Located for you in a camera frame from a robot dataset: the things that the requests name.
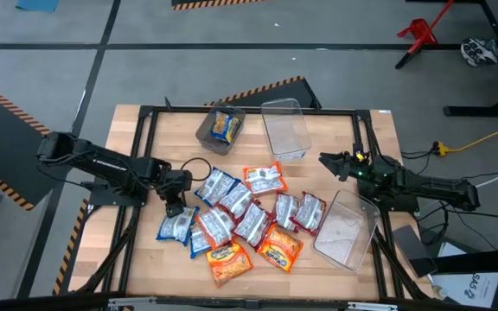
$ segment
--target clear plastic container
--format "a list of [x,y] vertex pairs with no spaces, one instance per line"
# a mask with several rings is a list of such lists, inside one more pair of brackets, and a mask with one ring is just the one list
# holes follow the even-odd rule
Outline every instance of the clear plastic container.
[[[215,113],[217,111],[224,112],[229,116],[236,117],[239,119],[238,129],[233,133],[233,139],[230,144],[211,136],[211,129],[214,127],[214,121],[216,119]],[[195,133],[195,137],[197,137],[199,143],[201,143],[201,145],[204,148],[209,149],[221,156],[225,156],[228,154],[228,152],[230,152],[230,149],[232,148],[233,144],[238,138],[238,135],[241,132],[241,129],[243,128],[243,121],[245,119],[246,119],[246,112],[243,111],[242,109],[234,107],[232,105],[224,104],[223,102],[218,102],[213,105],[213,108],[207,114],[205,120],[203,120],[203,123]]]
[[293,98],[266,102],[260,106],[268,142],[277,161],[296,160],[310,149],[310,136],[301,106]]
[[313,244],[333,265],[356,272],[367,254],[380,210],[358,194],[335,194]]

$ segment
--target red tripod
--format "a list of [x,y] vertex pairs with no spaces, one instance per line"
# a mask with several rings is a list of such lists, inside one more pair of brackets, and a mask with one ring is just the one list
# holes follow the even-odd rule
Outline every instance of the red tripod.
[[433,35],[431,31],[454,2],[455,0],[449,0],[447,4],[445,4],[439,15],[436,17],[435,21],[433,21],[433,23],[431,24],[431,26],[428,26],[428,22],[424,18],[419,18],[413,20],[409,28],[397,34],[398,37],[402,37],[411,32],[412,35],[414,35],[414,38],[416,38],[416,41],[406,51],[405,56],[403,56],[403,58],[397,63],[397,65],[395,65],[395,69],[402,68],[411,59],[412,56],[420,53],[420,51],[422,50],[422,46],[424,44],[437,44],[436,36]]

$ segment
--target ramen noodle package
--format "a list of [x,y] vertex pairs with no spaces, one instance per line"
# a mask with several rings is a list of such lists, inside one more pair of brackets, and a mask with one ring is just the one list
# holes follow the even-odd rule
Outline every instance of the ramen noodle package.
[[326,202],[303,192],[303,198],[299,201],[299,209],[295,216],[290,217],[290,220],[314,237],[318,233],[318,226],[325,210]]
[[213,250],[232,240],[235,224],[230,216],[218,207],[211,207],[208,212],[195,217],[195,221]]
[[239,220],[251,204],[252,193],[243,183],[238,183],[224,198],[218,202],[218,206],[226,209],[234,220]]
[[274,206],[274,221],[284,229],[297,232],[297,226],[290,220],[295,216],[299,201],[293,195],[276,194],[276,205]]
[[281,232],[274,224],[268,229],[257,253],[262,255],[266,261],[289,273],[302,249],[303,241]]
[[208,244],[203,231],[199,227],[199,224],[195,223],[191,225],[191,259],[197,257],[197,255],[211,250],[211,245]]
[[232,143],[235,131],[239,127],[239,119],[217,111],[211,136],[228,144]]
[[158,234],[157,240],[174,239],[180,241],[184,246],[188,245],[189,227],[193,224],[194,216],[199,207],[184,207],[183,213],[172,218],[165,217]]
[[254,202],[247,208],[243,220],[233,230],[237,236],[242,237],[250,246],[258,249],[270,226],[272,215],[258,207]]
[[243,168],[243,175],[246,185],[254,194],[287,190],[278,161],[274,162],[270,167]]
[[195,190],[195,195],[207,203],[208,206],[213,206],[228,193],[236,182],[239,182],[239,180],[217,168],[213,168],[211,175],[199,189]]
[[216,287],[252,269],[251,260],[246,251],[235,242],[208,252],[207,260]]

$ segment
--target gray floor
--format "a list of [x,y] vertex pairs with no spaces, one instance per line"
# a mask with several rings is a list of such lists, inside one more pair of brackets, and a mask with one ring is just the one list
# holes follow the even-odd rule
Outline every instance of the gray floor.
[[[490,4],[498,18],[498,1]],[[14,2],[0,0],[0,42],[99,42],[111,5],[112,0],[61,0],[55,13],[45,14],[16,10]],[[403,0],[276,0],[173,12],[168,1],[131,0],[122,2],[111,43],[401,43],[410,39],[395,33],[412,18],[431,20],[440,8]],[[493,37],[480,8],[465,4],[451,9],[436,35],[442,43],[458,43],[471,35]],[[0,50],[0,93],[47,127],[69,130],[94,55]],[[458,52],[424,51],[404,70],[395,71],[401,56],[394,51],[108,51],[81,136],[105,143],[116,104],[160,105],[167,96],[176,105],[196,105],[294,75],[305,76],[326,107],[390,110],[403,150],[428,149],[434,140],[458,147],[498,130],[497,118],[447,118],[441,111],[445,105],[490,105],[498,100],[498,66],[473,69]],[[417,160],[405,165],[421,169],[424,164]],[[426,173],[457,178],[497,170],[498,137],[466,152],[431,158]],[[88,177],[74,171],[69,178]],[[86,195],[66,186],[33,295],[51,293]],[[498,213],[498,182],[481,188],[480,196],[481,212]],[[40,204],[26,213],[7,199],[0,204],[0,298],[14,293],[43,208]],[[441,216],[424,225],[442,222]],[[498,248],[498,219],[466,220]],[[452,215],[447,235],[489,250]]]

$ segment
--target hazard stripe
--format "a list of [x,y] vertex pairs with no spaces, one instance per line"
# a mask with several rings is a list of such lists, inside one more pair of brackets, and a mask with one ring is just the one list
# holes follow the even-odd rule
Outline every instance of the hazard stripe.
[[275,87],[278,87],[278,86],[284,86],[284,85],[287,85],[287,84],[290,84],[290,83],[293,83],[293,82],[296,82],[296,81],[302,81],[302,80],[304,80],[304,76],[291,77],[289,79],[284,79],[284,80],[278,81],[276,83],[270,83],[269,85],[266,85],[266,86],[255,87],[255,88],[253,88],[251,90],[240,92],[240,93],[237,93],[235,95],[227,96],[227,97],[221,98],[219,100],[212,101],[210,103],[205,103],[203,105],[210,105],[210,106],[212,106],[212,105],[214,105],[214,103],[217,103],[217,102],[220,102],[220,101],[224,102],[224,103],[228,103],[228,102],[234,101],[236,99],[244,98],[244,97],[247,97],[247,96],[250,96],[250,95],[254,95],[254,94],[257,94],[257,93],[260,93],[260,92],[267,91],[269,89],[272,89],[272,88],[275,88]]
[[80,210],[78,211],[78,216],[76,216],[76,221],[74,222],[73,231],[70,235],[70,239],[68,240],[67,248],[65,249],[65,255],[62,257],[62,263],[59,267],[59,273],[57,274],[57,279],[55,280],[55,284],[53,286],[53,295],[58,295],[62,288],[62,283],[67,273],[67,270],[70,268],[70,257],[72,256],[74,246],[78,244],[78,232],[80,232],[80,228],[83,225],[82,220],[87,213],[87,199],[82,200],[82,204],[80,205]]
[[35,130],[39,131],[42,135],[47,135],[51,130],[47,127],[43,126],[39,122],[35,121],[35,119],[30,116],[28,113],[24,112],[20,107],[13,105],[8,99],[6,99],[3,95],[0,94],[0,105],[5,107],[8,111],[12,112],[15,116],[19,117],[22,121],[32,126]]
[[24,199],[19,193],[17,193],[13,188],[7,186],[6,183],[0,180],[0,190],[3,191],[5,195],[10,197],[16,204],[18,204],[23,209],[29,211],[34,208],[34,204],[29,203]]
[[191,10],[199,8],[219,7],[232,4],[256,3],[270,0],[209,0],[192,3],[180,3],[172,6],[172,10]]

